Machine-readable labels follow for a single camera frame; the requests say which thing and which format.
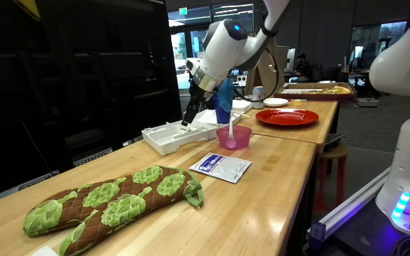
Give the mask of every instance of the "red plate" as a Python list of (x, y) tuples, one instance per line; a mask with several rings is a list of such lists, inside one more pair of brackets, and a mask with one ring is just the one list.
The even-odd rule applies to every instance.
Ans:
[(305, 109), (274, 108), (257, 113), (256, 118), (264, 123), (276, 125), (303, 125), (314, 123), (319, 119), (319, 115)]

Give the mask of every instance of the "pizza box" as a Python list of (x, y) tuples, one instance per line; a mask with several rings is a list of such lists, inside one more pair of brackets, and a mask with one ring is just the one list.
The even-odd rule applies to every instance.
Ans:
[[(335, 86), (341, 86), (351, 91), (351, 94), (302, 94), (304, 91), (319, 91), (322, 89), (331, 89)], [(355, 102), (357, 92), (355, 88), (346, 82), (332, 83), (286, 83), (284, 86), (273, 94), (275, 98), (284, 99), (306, 99), (314, 101), (339, 101)]]

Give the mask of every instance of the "blue cup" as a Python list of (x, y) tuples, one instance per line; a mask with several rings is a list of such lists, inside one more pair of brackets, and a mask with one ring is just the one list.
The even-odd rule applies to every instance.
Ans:
[(213, 105), (216, 111), (216, 121), (220, 124), (228, 124), (231, 119), (231, 113), (219, 105), (218, 94), (213, 94)]

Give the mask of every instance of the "person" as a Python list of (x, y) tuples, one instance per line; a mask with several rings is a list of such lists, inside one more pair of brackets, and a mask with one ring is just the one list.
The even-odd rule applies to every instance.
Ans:
[(306, 61), (306, 55), (300, 53), (296, 57), (296, 71), (300, 73), (299, 78), (290, 78), (289, 82), (309, 82), (312, 80), (311, 64)]

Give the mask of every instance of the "oven mitt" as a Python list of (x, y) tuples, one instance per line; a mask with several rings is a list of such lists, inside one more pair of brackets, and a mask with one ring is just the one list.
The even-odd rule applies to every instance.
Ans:
[(23, 230), (34, 236), (78, 224), (59, 250), (62, 256), (78, 255), (132, 221), (184, 197), (196, 207), (202, 204), (202, 187), (192, 173), (151, 166), (57, 193), (28, 213)]

